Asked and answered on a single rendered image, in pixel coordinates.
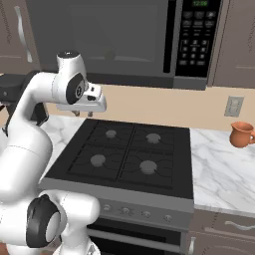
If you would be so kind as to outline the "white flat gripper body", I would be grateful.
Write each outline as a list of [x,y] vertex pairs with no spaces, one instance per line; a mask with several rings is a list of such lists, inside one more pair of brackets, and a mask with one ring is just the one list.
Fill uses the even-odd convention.
[[88,101],[85,98],[81,98],[73,105],[57,104],[57,109],[60,111],[80,111],[80,112],[94,112],[102,113],[107,109],[107,101],[104,95],[96,101]]

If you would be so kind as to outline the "brown wall cupboard door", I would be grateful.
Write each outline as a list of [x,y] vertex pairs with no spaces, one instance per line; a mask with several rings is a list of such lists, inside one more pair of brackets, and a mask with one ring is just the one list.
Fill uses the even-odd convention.
[[[33,63],[27,62],[26,52],[20,42],[14,6],[19,6],[21,9],[25,39]],[[0,0],[0,73],[27,74],[39,69],[40,63],[26,0]]]
[[223,0],[209,87],[255,89],[255,0]]

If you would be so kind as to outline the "black oven door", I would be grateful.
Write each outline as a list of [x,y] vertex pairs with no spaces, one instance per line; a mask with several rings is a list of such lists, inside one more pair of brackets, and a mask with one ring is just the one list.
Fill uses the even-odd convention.
[[88,226],[88,229],[111,232],[120,235],[126,235],[146,240],[162,242],[180,246],[180,254],[167,252],[154,248],[112,241],[90,236],[98,245],[102,255],[184,255],[185,245],[184,236],[179,231],[161,229],[158,227],[132,224],[106,218],[99,218],[94,224]]

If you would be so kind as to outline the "brown drawer front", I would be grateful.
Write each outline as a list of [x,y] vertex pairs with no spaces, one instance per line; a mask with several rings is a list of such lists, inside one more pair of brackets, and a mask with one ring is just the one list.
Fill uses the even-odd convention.
[[195,209],[190,223],[190,229],[201,233],[255,241],[255,229],[242,231],[232,225],[225,225],[225,221],[233,221],[245,226],[255,225],[255,218],[252,217]]

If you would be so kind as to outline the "grey wall socket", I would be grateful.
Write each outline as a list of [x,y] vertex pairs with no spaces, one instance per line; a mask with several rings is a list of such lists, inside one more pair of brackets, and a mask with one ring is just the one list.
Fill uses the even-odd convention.
[[238,118],[240,115],[243,101],[243,97],[229,96],[224,115],[226,117]]

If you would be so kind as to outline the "brown base cupboard door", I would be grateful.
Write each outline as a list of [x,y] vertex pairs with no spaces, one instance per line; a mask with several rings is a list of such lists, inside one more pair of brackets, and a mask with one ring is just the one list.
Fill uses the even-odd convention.
[[186,255],[191,237],[196,237],[193,255],[255,255],[255,241],[198,232],[187,234]]

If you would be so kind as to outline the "terracotta mug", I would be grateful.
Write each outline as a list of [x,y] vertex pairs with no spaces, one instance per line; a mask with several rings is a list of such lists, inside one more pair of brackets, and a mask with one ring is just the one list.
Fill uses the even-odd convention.
[[231,125],[232,132],[230,143],[238,148],[243,148],[255,143],[255,128],[246,122],[235,122]]

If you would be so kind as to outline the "steel range with black hob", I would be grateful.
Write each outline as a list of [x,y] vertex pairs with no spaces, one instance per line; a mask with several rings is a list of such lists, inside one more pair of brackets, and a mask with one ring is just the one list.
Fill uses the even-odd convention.
[[[190,131],[86,120],[40,187],[94,196],[101,204],[99,218],[179,231],[186,246],[194,212]],[[103,212],[105,204],[110,212]],[[123,207],[130,214],[123,214]],[[170,222],[163,219],[166,214]]]

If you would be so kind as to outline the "grey microwave oven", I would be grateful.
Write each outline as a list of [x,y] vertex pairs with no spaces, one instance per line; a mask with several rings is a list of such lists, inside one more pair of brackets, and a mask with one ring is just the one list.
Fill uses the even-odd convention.
[[173,86],[206,88],[221,0],[176,0],[170,70]]

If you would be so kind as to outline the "grey microwave door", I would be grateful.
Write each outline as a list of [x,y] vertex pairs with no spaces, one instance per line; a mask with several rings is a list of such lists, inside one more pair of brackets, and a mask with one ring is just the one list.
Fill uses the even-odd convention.
[[26,0],[43,71],[57,54],[83,57],[98,84],[171,88],[163,71],[168,0]]

